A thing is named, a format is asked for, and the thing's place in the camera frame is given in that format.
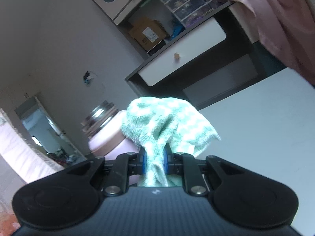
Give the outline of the pink insulated bottle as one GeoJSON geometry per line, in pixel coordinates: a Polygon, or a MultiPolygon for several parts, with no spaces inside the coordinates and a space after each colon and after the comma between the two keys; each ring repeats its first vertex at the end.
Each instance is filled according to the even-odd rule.
{"type": "Polygon", "coordinates": [[[81,122],[82,131],[89,139],[89,149],[95,157],[114,160],[123,153],[139,152],[140,148],[122,133],[125,117],[125,110],[104,101],[81,122]]]}

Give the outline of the green white fluffy cloth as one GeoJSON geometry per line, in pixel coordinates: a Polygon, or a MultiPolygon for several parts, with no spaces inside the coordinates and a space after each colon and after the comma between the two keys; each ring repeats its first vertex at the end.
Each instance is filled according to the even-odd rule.
{"type": "Polygon", "coordinates": [[[121,131],[146,152],[146,171],[138,186],[181,186],[181,179],[167,175],[164,148],[173,153],[200,155],[220,136],[210,122],[186,100],[141,97],[131,101],[121,131]]]}

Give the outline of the grey desk with drawer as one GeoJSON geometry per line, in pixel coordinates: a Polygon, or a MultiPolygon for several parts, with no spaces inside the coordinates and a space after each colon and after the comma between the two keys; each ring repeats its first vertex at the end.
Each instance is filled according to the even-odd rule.
{"type": "Polygon", "coordinates": [[[184,99],[201,110],[284,69],[227,2],[126,78],[137,96],[184,99]]]}

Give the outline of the pink curtain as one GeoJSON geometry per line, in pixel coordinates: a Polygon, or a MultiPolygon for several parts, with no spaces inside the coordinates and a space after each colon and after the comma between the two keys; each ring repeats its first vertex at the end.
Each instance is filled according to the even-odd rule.
{"type": "Polygon", "coordinates": [[[307,0],[229,0],[251,42],[314,84],[314,16],[307,0]]]}

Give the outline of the cardboard box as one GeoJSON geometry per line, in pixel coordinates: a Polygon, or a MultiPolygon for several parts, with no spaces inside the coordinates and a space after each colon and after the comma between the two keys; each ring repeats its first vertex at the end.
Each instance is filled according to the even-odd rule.
{"type": "Polygon", "coordinates": [[[128,34],[136,40],[146,52],[155,47],[160,41],[169,37],[168,32],[158,20],[151,20],[147,17],[142,17],[137,20],[128,34]]]}

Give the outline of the wall socket with plug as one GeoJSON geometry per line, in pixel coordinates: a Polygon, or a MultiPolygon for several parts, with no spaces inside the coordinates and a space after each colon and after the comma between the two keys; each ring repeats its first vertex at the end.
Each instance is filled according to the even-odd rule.
{"type": "Polygon", "coordinates": [[[85,85],[90,85],[91,82],[93,81],[93,77],[91,76],[90,71],[86,71],[86,73],[83,76],[83,81],[85,85]]]}

